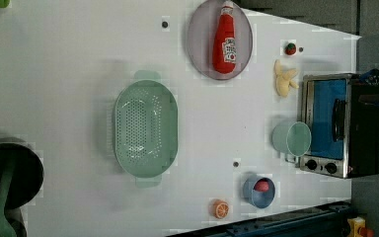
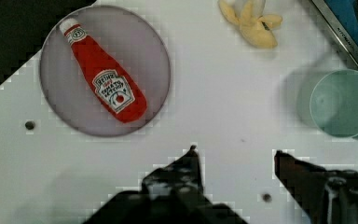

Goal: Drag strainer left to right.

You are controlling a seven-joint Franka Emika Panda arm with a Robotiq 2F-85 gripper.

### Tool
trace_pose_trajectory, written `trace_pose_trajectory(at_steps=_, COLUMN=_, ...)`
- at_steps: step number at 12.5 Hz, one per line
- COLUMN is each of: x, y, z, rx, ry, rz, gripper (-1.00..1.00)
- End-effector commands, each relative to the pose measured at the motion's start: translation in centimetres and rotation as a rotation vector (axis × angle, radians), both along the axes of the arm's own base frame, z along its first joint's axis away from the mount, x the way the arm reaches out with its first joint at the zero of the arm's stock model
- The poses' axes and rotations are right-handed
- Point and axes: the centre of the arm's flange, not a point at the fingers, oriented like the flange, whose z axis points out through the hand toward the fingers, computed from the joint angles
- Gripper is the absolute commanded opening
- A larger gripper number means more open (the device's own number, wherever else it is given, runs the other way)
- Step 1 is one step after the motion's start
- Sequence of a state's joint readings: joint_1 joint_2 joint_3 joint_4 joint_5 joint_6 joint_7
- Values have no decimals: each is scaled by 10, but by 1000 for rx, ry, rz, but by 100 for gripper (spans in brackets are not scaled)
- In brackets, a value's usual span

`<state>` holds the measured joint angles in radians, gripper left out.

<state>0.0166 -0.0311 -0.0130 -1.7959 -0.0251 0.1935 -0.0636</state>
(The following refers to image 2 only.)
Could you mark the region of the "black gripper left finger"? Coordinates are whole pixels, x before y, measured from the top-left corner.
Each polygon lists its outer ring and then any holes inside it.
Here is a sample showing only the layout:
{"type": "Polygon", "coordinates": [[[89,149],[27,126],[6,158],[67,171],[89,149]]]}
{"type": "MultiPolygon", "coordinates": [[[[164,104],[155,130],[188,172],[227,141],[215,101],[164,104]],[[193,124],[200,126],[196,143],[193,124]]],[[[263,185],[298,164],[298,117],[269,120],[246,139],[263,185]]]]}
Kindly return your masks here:
{"type": "Polygon", "coordinates": [[[195,146],[143,178],[139,190],[116,194],[83,224],[248,224],[204,195],[195,146]]]}

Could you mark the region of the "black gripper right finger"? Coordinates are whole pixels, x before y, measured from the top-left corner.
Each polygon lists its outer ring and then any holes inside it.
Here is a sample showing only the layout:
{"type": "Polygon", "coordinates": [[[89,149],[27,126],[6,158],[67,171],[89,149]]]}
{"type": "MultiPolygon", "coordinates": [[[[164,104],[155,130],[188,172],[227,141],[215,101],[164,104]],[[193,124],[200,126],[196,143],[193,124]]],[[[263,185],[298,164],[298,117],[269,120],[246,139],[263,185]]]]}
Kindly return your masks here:
{"type": "Polygon", "coordinates": [[[311,224],[358,224],[357,171],[327,170],[281,150],[274,171],[311,224]]]}

